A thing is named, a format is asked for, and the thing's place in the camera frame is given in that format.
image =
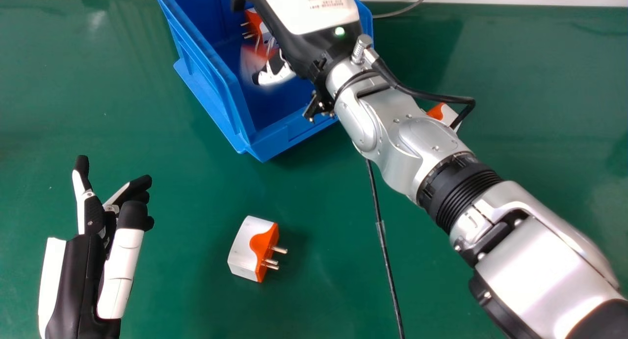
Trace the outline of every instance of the robotic arm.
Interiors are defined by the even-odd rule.
[[[148,216],[150,176],[126,183],[104,204],[88,180],[87,156],[72,171],[78,235],[49,238],[39,300],[42,339],[117,339]]]
[[[386,183],[426,210],[473,268],[471,293],[507,336],[628,337],[628,301],[601,251],[482,164],[454,131],[462,114],[447,125],[417,106],[418,92],[362,34],[354,0],[233,0],[233,9],[247,1],[282,49],[263,82],[284,78],[286,66],[311,80],[305,118],[337,115]]]

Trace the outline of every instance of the blue bin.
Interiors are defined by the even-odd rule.
[[[319,116],[312,124],[301,116],[314,89],[307,80],[294,79],[270,92],[240,82],[245,19],[231,12],[231,0],[157,1],[179,52],[177,73],[235,151],[264,162],[336,121]],[[373,35],[372,14],[357,3],[364,32]]]

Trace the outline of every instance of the gray cable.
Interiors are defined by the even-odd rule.
[[[421,4],[422,2],[424,2],[424,0],[417,0],[415,3],[412,3],[409,6],[407,6],[405,8],[402,8],[402,9],[399,9],[399,10],[396,10],[394,12],[373,15],[373,19],[383,19],[383,18],[395,17],[395,16],[400,15],[402,13],[410,12],[410,10],[413,10],[414,8],[417,8],[417,6],[419,4]]]

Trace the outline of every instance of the green surface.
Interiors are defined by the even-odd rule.
[[[375,23],[401,79],[477,98],[461,138],[589,234],[624,286],[627,25],[625,8],[452,4]],[[155,180],[124,339],[395,337],[366,169],[339,125],[266,164],[234,153],[173,70],[155,0],[0,0],[0,51],[0,338],[37,336],[45,240],[76,232],[77,154],[103,197]],[[501,337],[445,234],[379,182],[408,337]],[[247,214],[290,249],[263,285],[226,265]]]

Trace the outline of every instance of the metal prong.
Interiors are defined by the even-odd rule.
[[[277,246],[271,247],[271,250],[274,250],[275,252],[278,252],[278,253],[281,253],[281,254],[287,254],[287,252],[288,252],[287,249],[283,249],[283,248],[277,247]]]

